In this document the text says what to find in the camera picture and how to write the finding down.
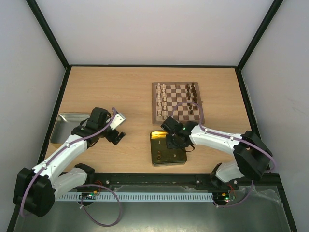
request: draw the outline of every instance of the silver tray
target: silver tray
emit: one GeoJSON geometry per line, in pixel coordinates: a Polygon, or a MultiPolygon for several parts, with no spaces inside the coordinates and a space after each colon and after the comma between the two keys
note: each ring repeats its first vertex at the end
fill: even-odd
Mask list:
{"type": "Polygon", "coordinates": [[[50,137],[50,143],[55,147],[60,147],[71,134],[71,131],[89,117],[89,114],[59,114],[50,137]]]}

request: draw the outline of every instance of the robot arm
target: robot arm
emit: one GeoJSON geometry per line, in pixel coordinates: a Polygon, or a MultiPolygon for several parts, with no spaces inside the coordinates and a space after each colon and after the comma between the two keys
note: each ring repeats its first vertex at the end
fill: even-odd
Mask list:
{"type": "Polygon", "coordinates": [[[120,113],[115,115],[114,120],[104,131],[98,133],[107,126],[110,120],[111,114],[107,110],[93,109],[86,125],[83,126],[82,122],[80,126],[74,128],[66,142],[49,158],[33,167],[32,170],[22,169],[17,175],[13,202],[21,205],[31,179],[42,168],[44,169],[32,185],[24,206],[26,210],[39,217],[49,212],[55,200],[66,192],[85,182],[92,182],[94,169],[84,164],[77,164],[66,174],[61,176],[60,174],[77,156],[98,142],[99,138],[105,137],[115,145],[120,142],[125,133],[119,134],[116,128],[126,120],[120,113]]]}
{"type": "Polygon", "coordinates": [[[171,117],[164,121],[161,128],[168,133],[166,140],[167,147],[170,149],[205,145],[224,151],[235,158],[229,163],[219,163],[212,171],[211,182],[216,187],[244,176],[251,180],[262,178],[270,159],[240,140],[249,141],[272,156],[261,139],[251,131],[246,131],[244,134],[231,134],[209,128],[202,130],[196,122],[188,121],[183,125],[171,117]]]}

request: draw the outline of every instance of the cable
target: cable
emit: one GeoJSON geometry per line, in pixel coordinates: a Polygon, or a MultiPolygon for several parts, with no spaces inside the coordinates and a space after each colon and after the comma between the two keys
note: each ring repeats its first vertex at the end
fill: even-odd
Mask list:
{"type": "MultiPolygon", "coordinates": [[[[198,124],[199,124],[199,127],[200,127],[205,133],[209,133],[209,134],[216,135],[216,136],[223,137],[223,138],[227,138],[227,139],[230,139],[230,138],[231,138],[231,137],[228,136],[228,135],[220,134],[220,133],[217,133],[217,132],[214,132],[214,131],[209,131],[209,130],[205,131],[205,127],[203,127],[203,125],[202,125],[202,118],[204,117],[203,109],[202,109],[198,104],[196,104],[195,102],[192,102],[192,101],[190,101],[190,102],[189,102],[189,101],[185,101],[185,102],[184,102],[184,101],[183,101],[183,102],[181,102],[181,103],[175,105],[174,108],[173,108],[173,111],[172,111],[172,113],[171,113],[171,117],[173,117],[173,113],[174,113],[174,111],[177,109],[177,107],[178,107],[179,105],[184,104],[184,103],[193,104],[193,105],[196,105],[196,106],[198,107],[198,109],[199,109],[199,123],[198,123],[198,124]]],[[[272,172],[273,170],[275,170],[275,168],[277,167],[277,163],[275,162],[274,158],[273,158],[270,154],[268,154],[266,151],[262,150],[262,149],[259,148],[258,146],[254,145],[254,144],[252,144],[252,143],[250,143],[250,142],[248,142],[248,141],[246,141],[246,140],[239,139],[239,138],[234,138],[234,140],[239,141],[239,142],[241,142],[241,143],[244,143],[244,144],[246,144],[246,145],[249,145],[249,146],[253,147],[254,149],[256,149],[256,150],[258,150],[259,152],[263,153],[265,156],[267,156],[267,157],[272,161],[274,167],[273,167],[272,169],[270,169],[270,170],[266,170],[265,172],[269,173],[269,172],[272,172]]],[[[217,205],[216,202],[213,202],[213,203],[214,203],[214,205],[215,205],[216,207],[218,207],[218,208],[221,208],[221,207],[231,207],[231,206],[239,205],[239,204],[243,203],[245,200],[248,199],[248,197],[249,197],[249,195],[250,195],[252,189],[253,189],[253,180],[251,181],[251,187],[250,187],[250,190],[249,190],[248,194],[247,194],[240,202],[235,203],[235,204],[232,204],[232,205],[226,205],[226,206],[217,205]]]]}
{"type": "MultiPolygon", "coordinates": [[[[171,113],[171,117],[173,117],[173,113],[174,113],[174,111],[177,109],[177,107],[178,107],[179,105],[184,104],[184,103],[193,104],[193,105],[196,105],[196,106],[198,107],[198,109],[199,109],[199,123],[198,123],[198,124],[199,124],[199,127],[200,127],[205,133],[209,133],[209,134],[216,135],[216,136],[219,136],[219,137],[223,137],[223,138],[226,138],[226,139],[230,139],[230,138],[231,138],[231,136],[228,136],[228,135],[225,135],[225,134],[220,134],[220,133],[217,133],[217,132],[214,132],[214,131],[209,131],[209,130],[205,131],[205,128],[204,128],[203,125],[202,125],[202,118],[204,117],[203,109],[202,109],[198,104],[196,104],[195,102],[192,102],[192,101],[190,101],[190,102],[189,102],[189,101],[185,101],[185,102],[184,102],[184,101],[183,101],[183,102],[181,102],[181,103],[175,105],[174,108],[173,108],[173,111],[172,111],[172,113],[171,113]]],[[[248,142],[248,141],[246,141],[246,140],[239,139],[239,138],[234,138],[234,140],[239,141],[239,142],[242,142],[242,143],[244,143],[244,144],[246,144],[246,145],[249,145],[249,146],[253,147],[254,149],[256,149],[256,150],[258,150],[259,152],[263,153],[265,156],[267,156],[267,157],[272,161],[274,167],[273,167],[272,169],[266,170],[265,172],[269,173],[269,172],[272,172],[272,171],[275,170],[275,168],[277,167],[277,163],[276,163],[276,161],[274,160],[274,158],[273,158],[270,154],[268,154],[266,151],[262,150],[262,149],[259,148],[258,146],[254,145],[254,144],[252,144],[252,143],[250,143],[250,142],[248,142]]]]}
{"type": "Polygon", "coordinates": [[[215,201],[213,201],[213,204],[214,204],[217,208],[226,208],[226,207],[232,207],[232,206],[239,205],[239,204],[241,204],[241,203],[244,203],[244,202],[248,199],[249,195],[250,195],[251,192],[252,192],[252,189],[253,189],[253,180],[251,181],[251,186],[250,186],[249,192],[247,193],[247,195],[246,195],[240,202],[237,202],[237,203],[235,203],[235,204],[230,204],[230,205],[218,205],[215,201]]]}
{"type": "Polygon", "coordinates": [[[89,184],[89,185],[80,185],[79,187],[90,187],[90,186],[93,186],[93,187],[99,187],[99,188],[103,188],[105,190],[107,190],[108,192],[110,192],[111,194],[114,195],[114,197],[116,198],[117,202],[118,202],[118,205],[119,205],[119,214],[118,214],[118,218],[116,219],[116,221],[112,224],[102,224],[102,223],[99,223],[98,221],[94,220],[93,217],[91,217],[91,215],[87,212],[86,208],[83,206],[83,201],[85,199],[85,197],[82,198],[81,200],[81,208],[85,211],[85,213],[87,214],[87,216],[90,218],[90,220],[92,220],[94,223],[96,223],[97,225],[99,226],[103,226],[103,227],[110,227],[110,226],[114,226],[116,225],[120,219],[121,219],[121,215],[122,215],[122,205],[119,201],[119,198],[118,196],[116,195],[116,193],[114,193],[112,190],[110,190],[109,188],[103,186],[103,185],[93,185],[93,184],[89,184]]]}
{"type": "MultiPolygon", "coordinates": [[[[77,140],[74,140],[74,141],[70,142],[70,143],[69,143],[69,146],[71,146],[72,144],[75,144],[75,143],[77,143],[77,142],[79,142],[79,141],[90,139],[90,138],[92,138],[92,137],[94,137],[94,136],[96,136],[96,135],[102,133],[104,130],[106,130],[106,129],[111,125],[111,123],[113,122],[113,120],[115,119],[115,116],[116,116],[116,114],[117,114],[116,109],[115,109],[114,107],[112,108],[112,111],[113,111],[113,116],[112,116],[112,118],[110,119],[110,121],[106,124],[105,127],[103,127],[101,130],[99,130],[98,132],[96,132],[96,133],[94,133],[94,134],[92,134],[92,135],[89,135],[89,136],[86,136],[86,137],[84,137],[84,138],[80,138],[80,139],[77,139],[77,140]]],[[[28,196],[28,193],[29,193],[30,188],[31,188],[31,186],[33,185],[34,181],[38,178],[38,176],[40,175],[40,173],[43,172],[43,170],[44,170],[45,168],[47,168],[47,166],[50,165],[50,163],[51,163],[59,154],[61,154],[61,152],[63,152],[63,151],[64,151],[65,149],[67,149],[67,148],[68,148],[67,146],[63,146],[60,150],[58,150],[58,151],[56,152],[56,154],[55,154],[53,157],[51,157],[50,160],[48,160],[48,161],[46,162],[46,167],[42,167],[42,168],[34,175],[34,177],[32,178],[32,180],[31,180],[30,183],[28,184],[28,186],[27,186],[27,188],[26,188],[26,191],[25,191],[25,193],[24,193],[23,199],[22,199],[22,201],[21,201],[20,210],[19,210],[19,213],[20,213],[20,215],[21,215],[23,218],[26,217],[26,215],[25,215],[25,213],[24,213],[24,207],[25,207],[26,198],[27,198],[27,196],[28,196]]]]}

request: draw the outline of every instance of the wooden chessboard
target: wooden chessboard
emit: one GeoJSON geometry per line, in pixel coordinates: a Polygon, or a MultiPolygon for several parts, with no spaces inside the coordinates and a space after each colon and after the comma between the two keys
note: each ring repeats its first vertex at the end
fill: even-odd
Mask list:
{"type": "MultiPolygon", "coordinates": [[[[197,104],[202,107],[202,101],[200,97],[199,87],[197,82],[154,82],[153,88],[153,124],[162,124],[165,119],[171,115],[173,108],[181,102],[193,102],[194,93],[197,104]]],[[[185,123],[186,121],[199,122],[199,109],[195,109],[194,106],[188,106],[184,103],[182,106],[178,106],[177,110],[173,113],[173,118],[185,123]]]]}

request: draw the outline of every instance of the purple cable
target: purple cable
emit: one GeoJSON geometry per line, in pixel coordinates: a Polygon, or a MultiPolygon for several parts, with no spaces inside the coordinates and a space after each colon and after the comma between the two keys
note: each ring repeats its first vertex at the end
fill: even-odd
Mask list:
{"type": "Polygon", "coordinates": [[[249,195],[250,195],[251,192],[252,192],[252,189],[253,189],[253,180],[251,181],[251,186],[250,186],[249,192],[247,193],[247,195],[246,195],[240,202],[237,202],[237,203],[235,203],[235,204],[230,204],[230,205],[218,205],[216,202],[213,201],[213,204],[214,204],[216,207],[218,207],[218,208],[227,208],[227,207],[232,207],[232,206],[239,205],[239,204],[241,204],[241,203],[244,203],[244,202],[248,199],[249,195]]]}
{"type": "MultiPolygon", "coordinates": [[[[96,132],[96,133],[94,133],[94,134],[92,134],[92,135],[89,135],[89,136],[86,136],[86,137],[84,137],[84,138],[80,138],[80,139],[74,140],[74,141],[70,142],[69,145],[71,146],[72,144],[77,143],[77,142],[79,142],[79,141],[86,140],[86,139],[90,139],[90,138],[92,138],[92,137],[94,137],[94,136],[96,136],[96,135],[102,133],[103,131],[105,131],[105,130],[111,125],[111,123],[113,122],[113,120],[114,120],[114,118],[115,118],[115,116],[116,116],[116,114],[117,114],[116,109],[115,109],[114,107],[112,108],[112,112],[113,112],[113,116],[112,116],[112,118],[111,118],[110,121],[106,124],[106,126],[105,126],[104,128],[102,128],[101,130],[99,130],[98,132],[96,132]]],[[[67,149],[67,148],[68,148],[67,146],[64,146],[63,148],[61,148],[60,150],[58,150],[57,153],[56,153],[53,157],[51,157],[49,161],[47,161],[46,167],[47,167],[47,166],[48,166],[48,165],[61,153],[61,152],[63,152],[63,151],[64,151],[65,149],[67,149]]],[[[25,191],[25,193],[24,193],[23,199],[22,199],[21,204],[20,204],[20,210],[19,210],[19,213],[20,213],[20,215],[21,215],[23,218],[26,217],[26,215],[25,215],[25,213],[24,213],[24,207],[25,207],[26,198],[27,198],[27,196],[28,196],[28,193],[29,193],[29,191],[30,191],[30,188],[31,188],[31,186],[33,185],[34,181],[38,178],[38,176],[40,175],[40,173],[43,172],[43,170],[44,170],[44,167],[42,167],[42,168],[34,175],[34,177],[32,178],[32,180],[30,181],[30,183],[28,184],[28,186],[27,186],[27,188],[26,188],[26,191],[25,191]]]]}
{"type": "Polygon", "coordinates": [[[121,219],[121,215],[122,215],[122,205],[119,201],[119,198],[118,196],[116,195],[116,193],[114,193],[112,190],[110,190],[109,188],[105,187],[105,186],[102,186],[102,185],[80,185],[79,187],[89,187],[89,186],[93,186],[93,187],[99,187],[99,188],[103,188],[105,190],[107,190],[108,192],[112,193],[114,195],[114,197],[116,198],[117,202],[118,202],[118,205],[119,205],[119,214],[118,214],[118,218],[116,219],[116,221],[112,224],[109,224],[109,225],[106,225],[106,224],[102,224],[102,223],[99,223],[98,221],[94,220],[93,217],[90,216],[90,214],[87,212],[87,210],[85,209],[85,207],[83,206],[83,201],[85,199],[85,197],[82,198],[81,200],[81,207],[83,208],[83,210],[85,211],[85,213],[87,214],[87,216],[90,218],[90,220],[92,220],[94,223],[96,223],[97,225],[99,226],[103,226],[103,227],[110,227],[110,226],[114,226],[116,225],[120,219],[121,219]]]}
{"type": "MultiPolygon", "coordinates": [[[[224,135],[224,134],[220,134],[220,133],[217,133],[217,132],[213,132],[213,131],[209,131],[209,130],[208,130],[208,131],[205,131],[205,128],[202,126],[202,118],[204,117],[203,110],[202,110],[202,108],[201,108],[198,104],[196,104],[195,102],[192,102],[192,101],[190,101],[190,102],[189,102],[189,101],[185,101],[185,102],[184,102],[184,101],[183,101],[183,102],[181,102],[181,103],[178,103],[177,105],[174,106],[173,111],[172,111],[172,113],[171,113],[171,117],[173,117],[173,113],[174,113],[174,111],[177,109],[177,107],[178,107],[179,105],[184,104],[184,103],[193,104],[193,105],[196,105],[196,106],[198,107],[198,109],[199,109],[199,123],[198,123],[198,124],[199,124],[199,127],[200,127],[205,133],[209,133],[209,134],[216,135],[216,136],[223,137],[223,138],[227,138],[227,139],[230,139],[230,138],[231,138],[231,136],[224,135]]],[[[268,154],[266,151],[262,150],[262,149],[259,148],[258,146],[254,145],[254,144],[252,144],[252,143],[250,143],[250,142],[248,142],[248,141],[246,141],[246,140],[239,139],[239,138],[234,138],[234,139],[235,139],[236,141],[239,141],[239,142],[241,142],[241,143],[244,143],[244,144],[247,144],[247,145],[253,147],[254,149],[256,149],[256,150],[258,150],[259,152],[261,152],[261,153],[263,153],[264,155],[266,155],[266,156],[272,161],[274,167],[273,167],[272,169],[270,169],[270,170],[266,170],[265,172],[269,173],[269,172],[273,171],[273,170],[276,168],[277,163],[275,162],[274,158],[273,158],[270,154],[268,154]]],[[[247,198],[249,197],[249,195],[250,195],[250,193],[251,193],[251,191],[252,191],[252,188],[253,188],[253,180],[251,181],[251,187],[250,187],[250,190],[249,190],[248,194],[244,197],[244,199],[242,199],[240,202],[238,202],[238,203],[236,203],[236,204],[223,206],[223,205],[217,205],[216,202],[213,202],[213,203],[214,203],[217,207],[231,207],[231,206],[235,206],[235,205],[241,204],[241,203],[243,203],[245,200],[247,200],[247,198]]]]}
{"type": "MultiPolygon", "coordinates": [[[[183,102],[181,102],[181,103],[178,103],[177,105],[174,106],[173,111],[172,111],[172,113],[171,113],[171,117],[173,117],[173,113],[174,113],[174,111],[177,109],[177,107],[178,107],[179,105],[184,104],[184,103],[193,104],[193,105],[196,105],[196,106],[198,107],[198,109],[199,109],[199,123],[198,123],[198,124],[199,124],[199,127],[200,127],[205,133],[209,133],[209,134],[216,135],[216,136],[219,136],[219,137],[223,137],[223,138],[226,138],[226,139],[230,139],[230,138],[231,138],[231,136],[228,136],[228,135],[225,135],[225,134],[220,134],[220,133],[213,132],[213,131],[209,131],[209,130],[206,132],[206,131],[205,131],[205,128],[202,126],[202,118],[204,117],[203,110],[202,110],[202,108],[201,108],[198,104],[196,104],[195,102],[192,102],[192,101],[190,101],[190,102],[189,102],[189,101],[185,101],[185,102],[184,102],[184,101],[183,101],[183,102]]],[[[266,170],[265,172],[269,173],[269,172],[273,171],[273,170],[276,168],[276,166],[277,166],[276,161],[275,161],[274,158],[273,158],[270,154],[268,154],[266,151],[262,150],[262,149],[259,148],[258,146],[254,145],[254,144],[252,144],[252,143],[250,143],[250,142],[248,142],[248,141],[246,141],[246,140],[239,139],[239,138],[234,138],[234,140],[239,141],[239,142],[242,142],[242,143],[244,143],[244,144],[247,144],[247,145],[253,147],[254,149],[256,149],[256,150],[258,150],[259,152],[261,152],[261,153],[263,153],[264,155],[266,155],[266,156],[272,161],[272,163],[274,164],[274,167],[273,167],[272,169],[270,169],[270,170],[266,170]]]]}

